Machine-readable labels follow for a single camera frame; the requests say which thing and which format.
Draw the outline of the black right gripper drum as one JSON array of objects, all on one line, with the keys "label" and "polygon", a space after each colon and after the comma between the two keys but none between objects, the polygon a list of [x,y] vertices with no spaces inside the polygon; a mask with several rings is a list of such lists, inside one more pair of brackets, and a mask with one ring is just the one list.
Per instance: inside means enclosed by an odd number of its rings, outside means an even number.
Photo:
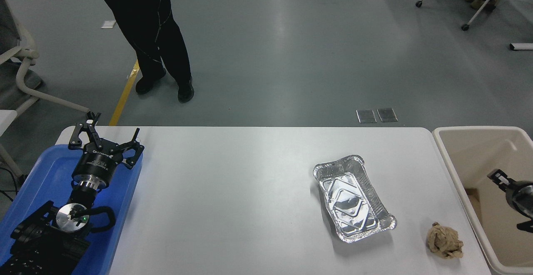
[{"label": "black right gripper drum", "polygon": [[532,182],[511,182],[505,191],[508,205],[527,218],[533,218],[532,188]]}]

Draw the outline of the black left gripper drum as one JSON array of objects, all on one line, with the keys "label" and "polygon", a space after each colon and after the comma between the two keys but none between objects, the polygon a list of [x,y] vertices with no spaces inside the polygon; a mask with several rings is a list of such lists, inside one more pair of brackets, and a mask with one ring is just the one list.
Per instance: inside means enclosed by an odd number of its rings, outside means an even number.
[{"label": "black left gripper drum", "polygon": [[82,148],[82,156],[78,161],[72,179],[82,182],[93,176],[100,180],[100,184],[110,184],[119,163],[124,159],[125,150],[115,142],[103,141],[102,147],[95,142],[86,144]]}]

